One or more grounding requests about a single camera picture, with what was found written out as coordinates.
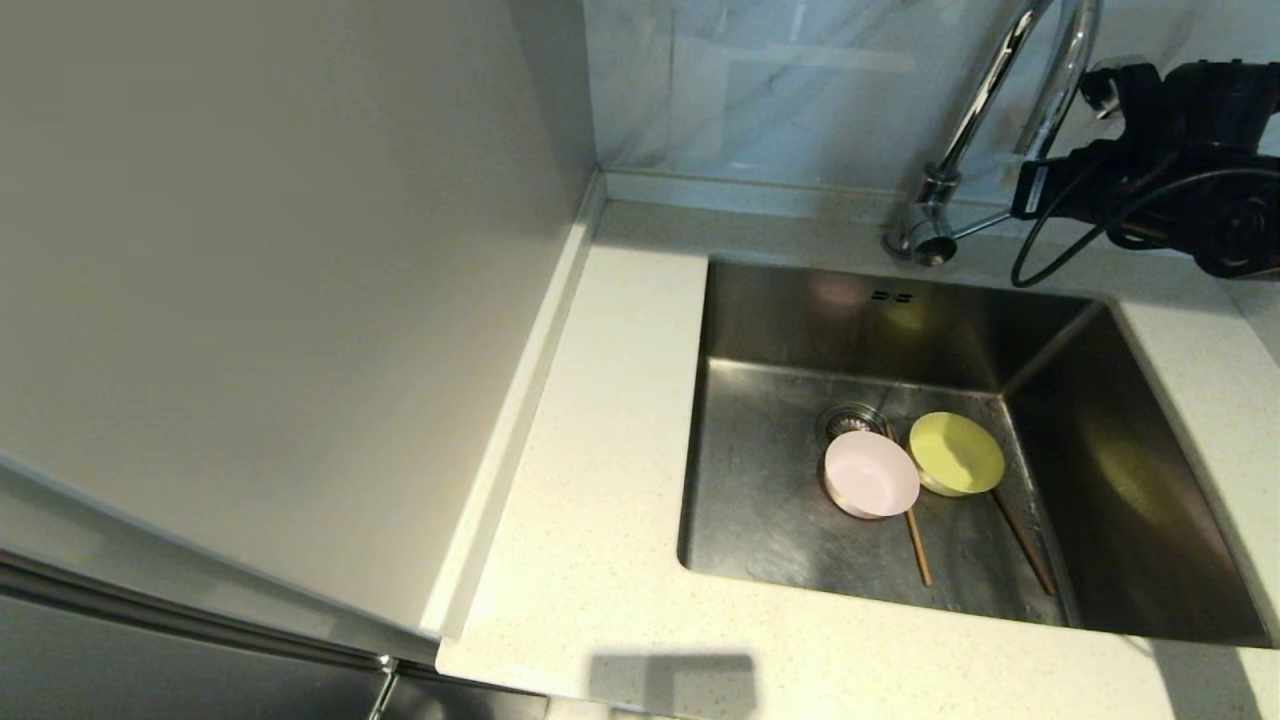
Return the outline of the chrome door trim strip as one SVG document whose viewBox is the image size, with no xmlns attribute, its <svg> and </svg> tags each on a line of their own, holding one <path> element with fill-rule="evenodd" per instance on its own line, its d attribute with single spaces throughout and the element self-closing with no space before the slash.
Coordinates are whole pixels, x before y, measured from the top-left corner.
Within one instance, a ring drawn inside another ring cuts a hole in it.
<svg viewBox="0 0 1280 720">
<path fill-rule="evenodd" d="M 398 667 L 398 661 L 388 655 L 371 653 L 161 600 L 8 550 L 0 550 L 0 594 L 187 641 L 312 664 L 383 674 L 394 673 Z"/>
</svg>

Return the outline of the pink plastic bowl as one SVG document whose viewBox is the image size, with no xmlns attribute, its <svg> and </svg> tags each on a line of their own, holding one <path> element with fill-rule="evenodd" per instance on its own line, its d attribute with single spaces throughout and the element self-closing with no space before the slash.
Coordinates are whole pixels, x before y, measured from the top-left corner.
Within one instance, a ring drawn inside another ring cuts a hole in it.
<svg viewBox="0 0 1280 720">
<path fill-rule="evenodd" d="M 822 461 L 822 484 L 845 514 L 879 520 L 905 514 L 922 484 L 908 452 L 886 436 L 855 430 L 832 439 Z"/>
</svg>

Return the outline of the grey tall cabinet door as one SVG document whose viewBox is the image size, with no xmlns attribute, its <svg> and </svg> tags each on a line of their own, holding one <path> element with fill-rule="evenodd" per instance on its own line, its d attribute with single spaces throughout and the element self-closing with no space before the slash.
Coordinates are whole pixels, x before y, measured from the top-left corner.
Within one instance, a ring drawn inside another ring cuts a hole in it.
<svg viewBox="0 0 1280 720">
<path fill-rule="evenodd" d="M 132 521 L 0 454 L 0 550 L 433 666 L 439 643 Z M 380 673 L 187 641 L 0 594 L 0 720 L 366 720 Z"/>
</svg>

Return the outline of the chrome gooseneck faucet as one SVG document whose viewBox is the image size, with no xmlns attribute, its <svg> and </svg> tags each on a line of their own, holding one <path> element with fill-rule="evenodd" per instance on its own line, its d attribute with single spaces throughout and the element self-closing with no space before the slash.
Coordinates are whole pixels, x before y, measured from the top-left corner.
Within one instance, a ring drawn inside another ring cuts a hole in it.
<svg viewBox="0 0 1280 720">
<path fill-rule="evenodd" d="M 970 88 L 941 150 L 922 168 L 922 178 L 908 200 L 899 204 L 882 236 L 884 251 L 900 261 L 923 266 L 948 263 L 957 241 L 1009 219 L 996 215 L 963 231 L 954 229 L 948 204 L 960 184 L 960 167 L 1044 14 L 1057 6 L 1059 26 L 1034 102 L 1030 105 L 1012 152 L 1023 161 L 1048 156 L 1079 83 L 1092 58 L 1105 0 L 1015 0 L 992 50 L 972 74 Z"/>
</svg>

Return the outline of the grey base cabinet front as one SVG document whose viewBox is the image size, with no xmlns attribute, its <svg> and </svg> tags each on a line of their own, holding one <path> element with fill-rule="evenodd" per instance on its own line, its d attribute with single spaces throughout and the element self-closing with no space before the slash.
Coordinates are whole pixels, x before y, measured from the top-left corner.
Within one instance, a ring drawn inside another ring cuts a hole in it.
<svg viewBox="0 0 1280 720">
<path fill-rule="evenodd" d="M 544 694 L 411 665 L 397 671 L 379 720 L 545 720 L 549 706 Z"/>
</svg>

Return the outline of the yellow plastic bowl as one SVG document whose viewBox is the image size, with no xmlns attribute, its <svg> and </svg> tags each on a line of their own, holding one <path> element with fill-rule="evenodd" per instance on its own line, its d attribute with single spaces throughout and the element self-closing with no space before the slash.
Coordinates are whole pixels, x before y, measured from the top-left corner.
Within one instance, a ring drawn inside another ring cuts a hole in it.
<svg viewBox="0 0 1280 720">
<path fill-rule="evenodd" d="M 1007 461 L 997 439 L 980 424 L 955 413 L 929 413 L 908 433 L 908 452 L 922 486 L 934 495 L 961 498 L 998 487 Z"/>
</svg>

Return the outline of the stainless steel sink basin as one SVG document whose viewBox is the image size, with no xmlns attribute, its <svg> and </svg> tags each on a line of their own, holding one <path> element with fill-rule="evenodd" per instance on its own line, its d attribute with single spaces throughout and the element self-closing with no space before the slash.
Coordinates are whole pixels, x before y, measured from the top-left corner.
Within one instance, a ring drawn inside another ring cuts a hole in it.
<svg viewBox="0 0 1280 720">
<path fill-rule="evenodd" d="M 1098 297 L 713 261 L 678 560 L 1009 621 L 1280 647 L 1152 380 Z M 991 493 L 922 492 L 924 587 L 904 518 L 856 519 L 826 493 L 817 419 L 841 402 L 878 409 L 900 441 L 929 413 L 983 425 L 1059 593 Z"/>
</svg>

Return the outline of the wooden chopstick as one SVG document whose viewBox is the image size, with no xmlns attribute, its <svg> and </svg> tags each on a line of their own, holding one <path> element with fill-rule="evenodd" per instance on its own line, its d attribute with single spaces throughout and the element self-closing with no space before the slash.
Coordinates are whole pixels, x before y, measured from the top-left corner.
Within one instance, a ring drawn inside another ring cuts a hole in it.
<svg viewBox="0 0 1280 720">
<path fill-rule="evenodd" d="M 892 421 L 884 421 L 886 437 L 893 441 L 899 448 L 905 450 L 905 446 L 899 439 L 899 434 L 895 429 Z M 932 587 L 934 584 L 933 574 L 929 565 L 929 559 L 925 551 L 925 546 L 922 538 L 920 525 L 916 519 L 915 506 L 913 505 L 905 511 L 905 518 L 908 523 L 908 530 L 911 539 L 913 552 L 916 560 L 916 565 L 920 573 L 922 584 L 924 587 Z"/>
<path fill-rule="evenodd" d="M 1027 561 L 1029 562 L 1032 571 L 1036 574 L 1039 585 L 1043 592 L 1048 596 L 1056 596 L 1059 593 L 1057 583 L 1053 579 L 1050 565 L 1041 556 L 1037 544 L 1028 529 L 1028 525 L 1018 516 L 1012 505 L 1004 497 L 1000 488 L 991 492 L 995 502 L 997 503 L 1005 521 L 1007 523 L 1011 533 L 1014 534 L 1019 547 L 1021 548 Z"/>
</svg>

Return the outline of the beige tall cabinet side panel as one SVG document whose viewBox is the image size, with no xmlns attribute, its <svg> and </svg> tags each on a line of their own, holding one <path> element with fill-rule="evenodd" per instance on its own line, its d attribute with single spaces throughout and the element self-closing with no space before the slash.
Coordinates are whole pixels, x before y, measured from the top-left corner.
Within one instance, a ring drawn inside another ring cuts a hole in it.
<svg viewBox="0 0 1280 720">
<path fill-rule="evenodd" d="M 0 0 L 0 462 L 453 635 L 595 169 L 585 0 Z"/>
</svg>

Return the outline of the round metal drain strainer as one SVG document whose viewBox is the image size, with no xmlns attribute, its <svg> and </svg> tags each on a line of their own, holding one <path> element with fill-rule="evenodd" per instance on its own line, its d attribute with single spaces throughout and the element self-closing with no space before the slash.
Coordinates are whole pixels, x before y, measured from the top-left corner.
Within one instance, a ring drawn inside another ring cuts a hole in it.
<svg viewBox="0 0 1280 720">
<path fill-rule="evenodd" d="M 878 409 L 861 402 L 841 402 L 826 407 L 817 419 L 815 429 L 826 445 L 852 432 L 870 432 L 897 441 L 892 423 Z"/>
</svg>

